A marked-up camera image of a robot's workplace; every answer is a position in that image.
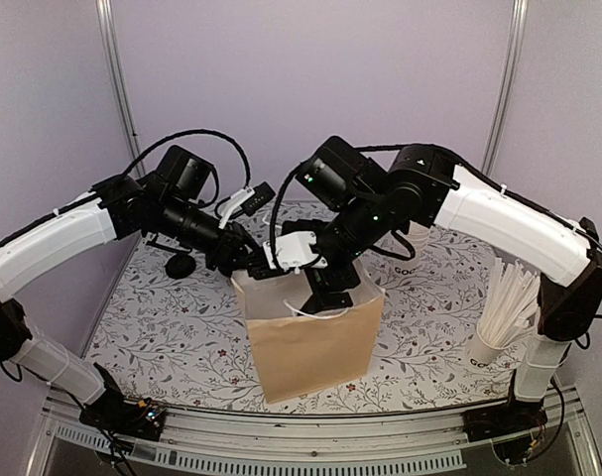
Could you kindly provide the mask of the brown paper bag white handles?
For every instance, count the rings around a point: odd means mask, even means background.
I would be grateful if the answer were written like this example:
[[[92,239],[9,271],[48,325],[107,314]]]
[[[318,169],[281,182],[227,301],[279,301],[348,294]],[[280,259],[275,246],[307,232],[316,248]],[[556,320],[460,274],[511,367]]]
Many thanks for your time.
[[[232,274],[267,403],[335,387],[368,372],[385,290],[361,261],[353,266],[361,283],[349,291],[352,305],[321,313],[301,309],[311,295],[301,274],[263,281],[245,271]]]

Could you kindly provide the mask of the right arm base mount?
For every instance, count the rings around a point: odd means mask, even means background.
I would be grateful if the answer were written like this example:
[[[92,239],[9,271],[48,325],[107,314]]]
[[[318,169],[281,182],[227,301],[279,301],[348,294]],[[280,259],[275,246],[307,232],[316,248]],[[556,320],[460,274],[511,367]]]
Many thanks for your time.
[[[543,401],[519,402],[511,396],[500,405],[468,410],[462,414],[462,420],[469,442],[490,440],[502,463],[519,465],[530,458],[547,416]]]

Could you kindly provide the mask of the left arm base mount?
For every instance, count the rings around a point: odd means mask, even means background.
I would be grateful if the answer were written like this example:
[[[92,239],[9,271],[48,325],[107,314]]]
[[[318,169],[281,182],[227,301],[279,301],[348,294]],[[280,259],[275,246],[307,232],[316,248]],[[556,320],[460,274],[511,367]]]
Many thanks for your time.
[[[104,381],[105,392],[90,405],[84,405],[79,421],[106,432],[159,441],[165,421],[165,407],[151,398],[129,402],[108,371],[95,364]]]

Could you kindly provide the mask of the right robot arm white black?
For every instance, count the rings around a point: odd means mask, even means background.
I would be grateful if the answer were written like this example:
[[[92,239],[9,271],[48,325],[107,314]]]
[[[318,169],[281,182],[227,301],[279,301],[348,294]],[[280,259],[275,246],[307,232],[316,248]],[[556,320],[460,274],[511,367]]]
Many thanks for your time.
[[[530,315],[538,322],[496,424],[516,432],[531,420],[566,348],[591,326],[602,302],[602,248],[594,223],[562,218],[495,184],[435,144],[399,147],[388,169],[331,136],[291,173],[335,218],[312,247],[344,266],[392,231],[417,224],[474,237],[540,273]]]

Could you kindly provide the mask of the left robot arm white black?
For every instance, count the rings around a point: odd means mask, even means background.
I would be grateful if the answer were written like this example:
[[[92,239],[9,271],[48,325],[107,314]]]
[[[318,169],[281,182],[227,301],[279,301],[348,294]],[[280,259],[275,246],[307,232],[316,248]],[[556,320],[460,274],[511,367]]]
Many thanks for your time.
[[[130,422],[130,409],[107,372],[28,327],[15,295],[75,256],[135,233],[161,234],[202,253],[210,270],[229,275],[256,241],[229,216],[217,219],[195,203],[211,164],[171,146],[157,168],[138,179],[116,175],[0,241],[0,361],[36,373],[91,408],[110,430]]]

